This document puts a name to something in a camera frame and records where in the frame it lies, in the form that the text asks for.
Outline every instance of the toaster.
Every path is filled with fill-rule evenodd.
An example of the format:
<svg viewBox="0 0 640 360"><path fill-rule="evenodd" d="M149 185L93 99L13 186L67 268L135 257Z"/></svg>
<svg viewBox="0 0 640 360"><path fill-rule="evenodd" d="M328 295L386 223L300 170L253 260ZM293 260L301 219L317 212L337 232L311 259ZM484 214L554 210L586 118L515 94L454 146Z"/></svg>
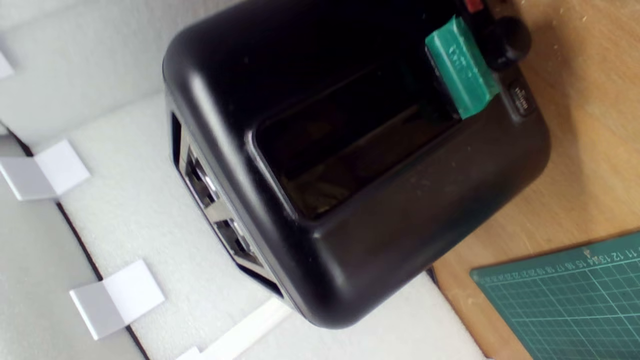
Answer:
<svg viewBox="0 0 640 360"><path fill-rule="evenodd" d="M451 19L495 89L466 115L454 92L476 89L452 89L426 45ZM347 327L545 168L530 45L480 0L247 0L168 47L173 163L241 271Z"/></svg>

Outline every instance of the black plastic casing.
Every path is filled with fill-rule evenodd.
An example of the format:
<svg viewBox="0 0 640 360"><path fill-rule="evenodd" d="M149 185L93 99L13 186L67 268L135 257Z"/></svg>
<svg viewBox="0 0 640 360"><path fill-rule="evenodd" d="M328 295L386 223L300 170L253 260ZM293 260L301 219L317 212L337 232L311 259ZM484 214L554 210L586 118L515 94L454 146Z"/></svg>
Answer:
<svg viewBox="0 0 640 360"><path fill-rule="evenodd" d="M550 154L536 109L503 91L327 214L301 216L269 169L261 124L460 13L454 1L249 0L181 32L163 72L170 111L193 135L273 273L310 322L349 326L424 271L536 179ZM464 18L471 19L467 13ZM474 30L492 21L473 15Z"/></svg>

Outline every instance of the white foam board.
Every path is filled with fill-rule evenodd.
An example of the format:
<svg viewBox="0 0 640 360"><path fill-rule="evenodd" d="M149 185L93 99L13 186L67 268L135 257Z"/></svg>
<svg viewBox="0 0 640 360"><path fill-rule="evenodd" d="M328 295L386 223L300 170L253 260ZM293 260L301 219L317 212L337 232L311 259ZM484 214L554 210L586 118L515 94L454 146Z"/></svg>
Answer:
<svg viewBox="0 0 640 360"><path fill-rule="evenodd" d="M137 259L167 301L131 326L152 359L206 349L271 294L240 272L173 167L164 94L68 134L91 181L60 197L103 274Z"/></svg>
<svg viewBox="0 0 640 360"><path fill-rule="evenodd" d="M295 314L239 359L485 358L447 300L422 274L350 328L319 329Z"/></svg>
<svg viewBox="0 0 640 360"><path fill-rule="evenodd" d="M11 0L14 6L17 1ZM34 147L161 91L169 41L231 3L80 1L8 29L0 35L0 49L17 71L0 81L0 119Z"/></svg>
<svg viewBox="0 0 640 360"><path fill-rule="evenodd" d="M0 156L20 155L0 136ZM68 290L95 276L53 201L20 202L0 186L0 249L0 359L143 359L126 332L87 333Z"/></svg>
<svg viewBox="0 0 640 360"><path fill-rule="evenodd" d="M0 0L0 32L80 1L82 0Z"/></svg>

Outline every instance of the black knob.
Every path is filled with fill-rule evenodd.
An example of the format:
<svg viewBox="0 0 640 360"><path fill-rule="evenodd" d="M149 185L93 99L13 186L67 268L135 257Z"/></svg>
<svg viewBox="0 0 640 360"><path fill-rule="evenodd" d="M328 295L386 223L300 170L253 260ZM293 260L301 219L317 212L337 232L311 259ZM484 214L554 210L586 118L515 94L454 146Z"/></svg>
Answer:
<svg viewBox="0 0 640 360"><path fill-rule="evenodd" d="M503 71L529 54L531 33L522 20L505 16L489 28L482 43L487 65L494 71Z"/></svg>

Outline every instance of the red button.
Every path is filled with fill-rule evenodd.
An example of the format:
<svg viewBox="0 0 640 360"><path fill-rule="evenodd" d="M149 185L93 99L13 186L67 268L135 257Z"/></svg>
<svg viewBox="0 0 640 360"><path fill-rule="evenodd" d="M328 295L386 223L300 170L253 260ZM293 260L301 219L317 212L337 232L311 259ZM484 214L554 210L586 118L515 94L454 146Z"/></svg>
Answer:
<svg viewBox="0 0 640 360"><path fill-rule="evenodd" d="M482 0L465 0L467 4L467 10L470 13L477 13L478 11L484 9L484 3Z"/></svg>

